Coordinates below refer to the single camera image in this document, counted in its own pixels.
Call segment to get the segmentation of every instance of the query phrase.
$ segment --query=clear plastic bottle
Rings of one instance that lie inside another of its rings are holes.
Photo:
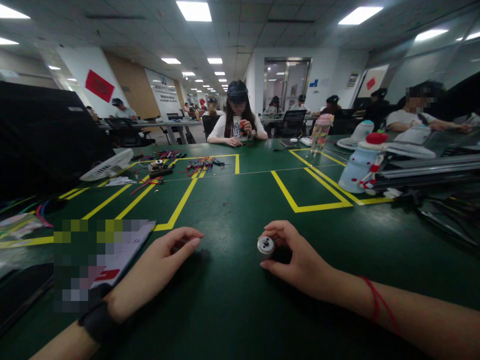
[[[334,122],[334,116],[331,114],[323,114],[315,122],[315,127],[311,133],[310,152],[320,154],[327,142],[330,126]]]

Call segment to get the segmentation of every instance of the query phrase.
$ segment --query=computer monitor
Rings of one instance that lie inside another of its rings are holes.
[[[1,198],[70,190],[115,155],[74,91],[0,82]]]

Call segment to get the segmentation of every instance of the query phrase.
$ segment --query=small white cylindrical part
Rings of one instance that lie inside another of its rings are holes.
[[[274,250],[275,250],[275,243],[268,236],[262,236],[261,238],[258,239],[258,242],[256,243],[256,247],[260,252],[260,255],[259,255],[260,258],[263,261],[263,260],[270,259],[272,257],[272,254],[274,253]]]

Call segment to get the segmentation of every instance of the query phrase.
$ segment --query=red poster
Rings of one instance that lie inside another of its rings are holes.
[[[110,102],[115,86],[102,78],[96,72],[90,70],[86,77],[85,88],[97,95],[100,99]]]
[[[375,76],[372,77],[367,83],[366,83],[366,88],[368,90],[370,90],[371,88],[373,88],[375,85]]]

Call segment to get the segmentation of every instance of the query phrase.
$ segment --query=glass door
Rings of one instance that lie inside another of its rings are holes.
[[[278,96],[280,108],[288,111],[307,92],[310,59],[265,59],[263,109]]]

